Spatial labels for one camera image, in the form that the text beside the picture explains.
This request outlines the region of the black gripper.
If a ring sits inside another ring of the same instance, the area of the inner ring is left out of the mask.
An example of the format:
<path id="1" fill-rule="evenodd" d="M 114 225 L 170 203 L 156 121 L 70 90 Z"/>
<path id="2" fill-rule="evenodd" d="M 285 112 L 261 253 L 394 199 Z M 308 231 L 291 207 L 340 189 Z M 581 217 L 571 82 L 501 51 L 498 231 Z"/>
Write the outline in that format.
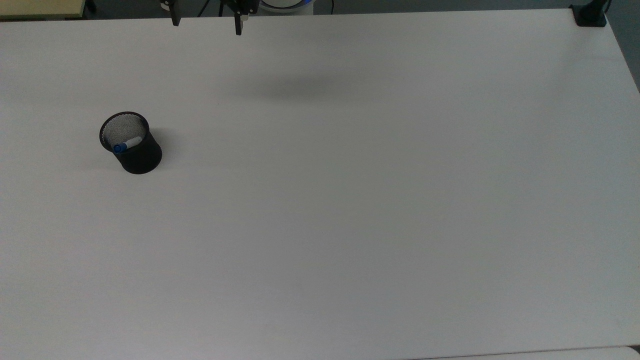
<path id="1" fill-rule="evenodd" d="M 250 15 L 258 12 L 259 0 L 233 0 L 231 2 L 231 11 L 235 16 L 235 33 L 240 36 L 243 34 L 243 23 L 249 19 Z M 178 27 L 181 21 L 181 14 L 178 0 L 169 1 L 169 13 L 174 27 Z"/>

